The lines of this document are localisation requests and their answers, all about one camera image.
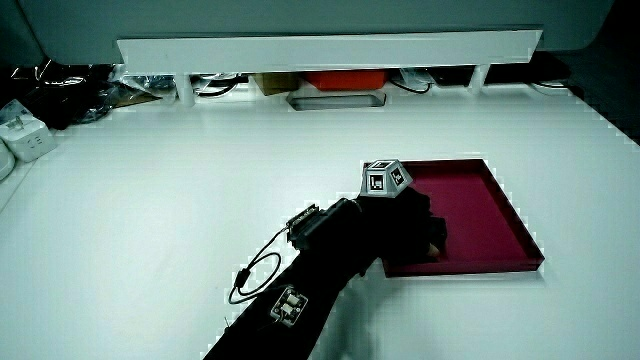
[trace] white tabletop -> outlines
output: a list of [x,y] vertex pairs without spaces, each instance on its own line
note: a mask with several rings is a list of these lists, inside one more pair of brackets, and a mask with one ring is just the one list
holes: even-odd
[[352,196],[364,161],[465,157],[494,169],[543,268],[384,279],[377,262],[312,358],[640,358],[638,146],[565,90],[386,91],[320,112],[149,103],[58,132],[0,182],[0,358],[199,359],[243,309],[235,272],[289,217]]

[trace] red box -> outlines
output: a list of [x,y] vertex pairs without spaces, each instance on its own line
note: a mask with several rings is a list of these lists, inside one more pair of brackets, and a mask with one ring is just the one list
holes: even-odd
[[310,71],[305,79],[318,90],[375,90],[387,82],[386,70]]
[[393,265],[387,277],[535,271],[544,256],[481,159],[403,162],[410,185],[447,223],[437,262]]

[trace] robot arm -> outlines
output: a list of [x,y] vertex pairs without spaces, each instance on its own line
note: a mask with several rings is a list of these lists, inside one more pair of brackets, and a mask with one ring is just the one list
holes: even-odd
[[445,224],[431,216],[427,196],[404,187],[392,197],[368,195],[340,199],[326,210],[311,206],[287,223],[288,240],[299,255],[227,327],[205,359],[307,359],[351,278],[364,275],[378,257],[401,260],[418,253],[420,261],[430,244],[442,248]]

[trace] small circuit board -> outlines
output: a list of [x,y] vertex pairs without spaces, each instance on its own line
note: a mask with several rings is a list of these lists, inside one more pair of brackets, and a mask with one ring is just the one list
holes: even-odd
[[271,317],[287,327],[292,327],[298,321],[307,302],[309,302],[307,297],[293,287],[287,287],[271,309]]

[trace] maroon tray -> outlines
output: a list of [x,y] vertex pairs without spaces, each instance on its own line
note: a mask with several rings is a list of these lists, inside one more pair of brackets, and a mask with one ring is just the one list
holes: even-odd
[[544,256],[481,159],[403,162],[410,185],[447,223],[437,262],[392,265],[387,277],[535,271]]

